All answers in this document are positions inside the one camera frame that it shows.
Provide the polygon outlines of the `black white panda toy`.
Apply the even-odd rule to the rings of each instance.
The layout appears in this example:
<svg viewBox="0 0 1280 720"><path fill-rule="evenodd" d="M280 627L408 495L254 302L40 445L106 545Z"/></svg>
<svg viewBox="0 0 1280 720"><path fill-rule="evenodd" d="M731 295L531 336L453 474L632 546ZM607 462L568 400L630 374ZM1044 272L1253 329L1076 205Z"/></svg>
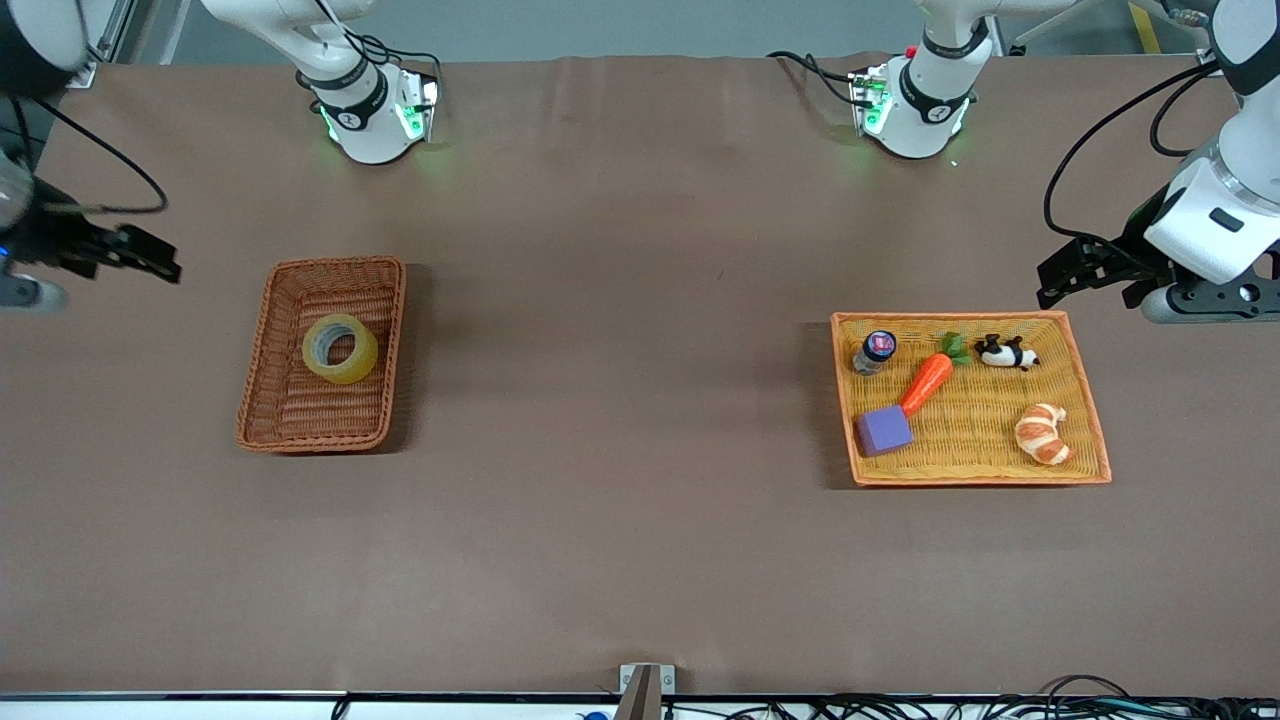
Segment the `black white panda toy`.
<svg viewBox="0 0 1280 720"><path fill-rule="evenodd" d="M1041 359L1036 351L1024 348L1023 341L1021 336L1002 340L1000 334L986 334L975 342L974 350L987 366L1029 372L1033 366L1041 365Z"/></svg>

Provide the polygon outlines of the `grey left base connector box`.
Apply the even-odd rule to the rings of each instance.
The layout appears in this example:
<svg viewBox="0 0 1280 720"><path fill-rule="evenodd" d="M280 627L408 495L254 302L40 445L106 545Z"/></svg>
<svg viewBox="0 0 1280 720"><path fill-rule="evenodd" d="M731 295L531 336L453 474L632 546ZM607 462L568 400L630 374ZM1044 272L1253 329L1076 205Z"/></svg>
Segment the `grey left base connector box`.
<svg viewBox="0 0 1280 720"><path fill-rule="evenodd" d="M888 64L882 63L849 73L847 90L858 133L879 138L893 105Z"/></svg>

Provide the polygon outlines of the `grey right base connector box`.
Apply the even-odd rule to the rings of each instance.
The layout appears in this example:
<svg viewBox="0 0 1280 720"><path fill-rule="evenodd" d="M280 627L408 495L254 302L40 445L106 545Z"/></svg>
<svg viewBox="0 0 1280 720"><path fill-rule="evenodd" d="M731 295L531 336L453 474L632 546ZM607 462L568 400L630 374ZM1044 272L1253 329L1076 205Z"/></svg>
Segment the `grey right base connector box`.
<svg viewBox="0 0 1280 720"><path fill-rule="evenodd" d="M438 100L439 81L435 76L399 70L397 111L411 142L429 141Z"/></svg>

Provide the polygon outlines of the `grey base connector box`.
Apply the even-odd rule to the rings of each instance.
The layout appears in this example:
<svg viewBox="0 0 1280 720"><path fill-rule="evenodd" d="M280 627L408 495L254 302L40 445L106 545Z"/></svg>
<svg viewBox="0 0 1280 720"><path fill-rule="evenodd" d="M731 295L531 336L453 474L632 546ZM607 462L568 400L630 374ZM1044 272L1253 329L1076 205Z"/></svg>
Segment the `grey base connector box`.
<svg viewBox="0 0 1280 720"><path fill-rule="evenodd" d="M882 63L849 73L847 90L858 133L879 138L893 105L888 64Z"/></svg>
<svg viewBox="0 0 1280 720"><path fill-rule="evenodd" d="M429 141L438 100L439 81L435 76L399 70L397 111L411 142Z"/></svg>

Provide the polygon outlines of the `metal table edge bracket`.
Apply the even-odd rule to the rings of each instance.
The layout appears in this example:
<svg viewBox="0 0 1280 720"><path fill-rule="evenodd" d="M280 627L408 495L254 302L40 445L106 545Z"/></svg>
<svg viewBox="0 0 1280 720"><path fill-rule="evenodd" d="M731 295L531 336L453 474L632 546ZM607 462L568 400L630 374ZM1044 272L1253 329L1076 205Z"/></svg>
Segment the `metal table edge bracket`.
<svg viewBox="0 0 1280 720"><path fill-rule="evenodd" d="M612 720L669 720L667 700L676 693L673 664L622 664L620 701Z"/></svg>

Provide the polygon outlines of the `orange flat wicker basket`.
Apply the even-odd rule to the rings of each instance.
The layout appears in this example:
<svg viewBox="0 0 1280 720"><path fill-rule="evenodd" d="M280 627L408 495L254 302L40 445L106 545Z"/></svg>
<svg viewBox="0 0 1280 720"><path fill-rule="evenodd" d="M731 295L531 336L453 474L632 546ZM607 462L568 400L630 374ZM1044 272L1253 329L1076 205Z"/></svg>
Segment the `orange flat wicker basket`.
<svg viewBox="0 0 1280 720"><path fill-rule="evenodd" d="M1034 313L835 313L829 319L836 388L852 479L859 486L1091 486L1112 479L1096 402L1068 315ZM873 331L892 332L897 350L876 375L850 363ZM922 361L956 332L972 363L956 366L924 407L910 418L914 441L897 451L863 457L854 429L864 413L897 404ZM986 334L1024 338L1041 365L1029 372L987 366L974 345ZM1068 410L1059 433L1073 457L1057 466L1036 462L1016 445L1014 428L1034 404Z"/></svg>

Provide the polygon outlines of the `brown deep wicker basket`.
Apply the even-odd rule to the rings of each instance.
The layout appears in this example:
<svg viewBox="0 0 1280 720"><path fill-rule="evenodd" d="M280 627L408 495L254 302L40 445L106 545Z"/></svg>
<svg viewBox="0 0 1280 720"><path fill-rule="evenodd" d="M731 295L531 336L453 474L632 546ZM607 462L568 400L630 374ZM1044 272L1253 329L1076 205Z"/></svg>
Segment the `brown deep wicker basket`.
<svg viewBox="0 0 1280 720"><path fill-rule="evenodd" d="M256 320L236 442L259 454L338 454L376 448L390 432L407 269L389 255L276 264ZM376 337L378 363L361 382L337 386L301 357L307 329L330 314L358 318ZM347 355L349 341L332 351Z"/></svg>

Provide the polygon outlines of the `toy croissant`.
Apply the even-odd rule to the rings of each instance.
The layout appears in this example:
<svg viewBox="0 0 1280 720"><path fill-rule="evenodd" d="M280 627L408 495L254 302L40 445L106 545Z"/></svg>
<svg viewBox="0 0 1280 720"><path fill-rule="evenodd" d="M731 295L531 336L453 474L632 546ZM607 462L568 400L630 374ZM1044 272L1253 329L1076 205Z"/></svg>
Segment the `toy croissant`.
<svg viewBox="0 0 1280 720"><path fill-rule="evenodd" d="M1068 410L1059 405L1029 406L1014 428L1018 447L1041 465L1057 466L1068 462L1074 451L1059 433L1066 416Z"/></svg>

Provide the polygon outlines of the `purple foam cube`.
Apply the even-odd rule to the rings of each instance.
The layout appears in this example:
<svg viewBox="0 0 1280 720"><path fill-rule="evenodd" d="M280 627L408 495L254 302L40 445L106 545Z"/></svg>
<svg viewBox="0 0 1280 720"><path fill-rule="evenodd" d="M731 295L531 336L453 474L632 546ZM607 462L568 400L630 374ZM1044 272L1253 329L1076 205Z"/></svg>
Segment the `purple foam cube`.
<svg viewBox="0 0 1280 720"><path fill-rule="evenodd" d="M897 404L859 415L854 429L863 457L890 454L914 441L908 414Z"/></svg>

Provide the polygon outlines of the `orange toy carrot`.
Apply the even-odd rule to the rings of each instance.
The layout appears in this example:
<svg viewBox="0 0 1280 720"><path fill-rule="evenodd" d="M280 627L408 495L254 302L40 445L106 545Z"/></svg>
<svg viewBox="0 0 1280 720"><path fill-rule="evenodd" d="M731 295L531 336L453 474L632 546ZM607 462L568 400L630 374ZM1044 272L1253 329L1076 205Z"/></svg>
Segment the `orange toy carrot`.
<svg viewBox="0 0 1280 720"><path fill-rule="evenodd" d="M913 418L947 382L956 366L970 363L972 354L965 346L964 337L956 332L946 333L940 340L938 351L922 361L904 392L900 401L904 415L908 419Z"/></svg>

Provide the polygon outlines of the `small jar with dark lid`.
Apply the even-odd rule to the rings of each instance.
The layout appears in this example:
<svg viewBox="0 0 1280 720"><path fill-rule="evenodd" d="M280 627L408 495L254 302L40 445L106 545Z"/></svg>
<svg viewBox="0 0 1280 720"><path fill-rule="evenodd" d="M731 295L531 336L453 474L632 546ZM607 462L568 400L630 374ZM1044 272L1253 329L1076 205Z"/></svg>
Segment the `small jar with dark lid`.
<svg viewBox="0 0 1280 720"><path fill-rule="evenodd" d="M897 340L892 332L873 331L863 338L850 366L858 375L876 375L884 369L896 350Z"/></svg>

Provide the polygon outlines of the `yellowish clear tape roll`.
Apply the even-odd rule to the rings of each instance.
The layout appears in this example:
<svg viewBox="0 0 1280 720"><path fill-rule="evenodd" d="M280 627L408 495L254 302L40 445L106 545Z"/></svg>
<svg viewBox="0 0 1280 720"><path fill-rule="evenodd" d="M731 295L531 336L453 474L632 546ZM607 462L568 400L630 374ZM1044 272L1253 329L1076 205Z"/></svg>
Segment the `yellowish clear tape roll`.
<svg viewBox="0 0 1280 720"><path fill-rule="evenodd" d="M349 341L347 355L334 361L332 351L346 341ZM375 334L349 314L330 314L316 320L305 333L300 350L305 366L312 374L337 386L365 379L375 368L379 354Z"/></svg>

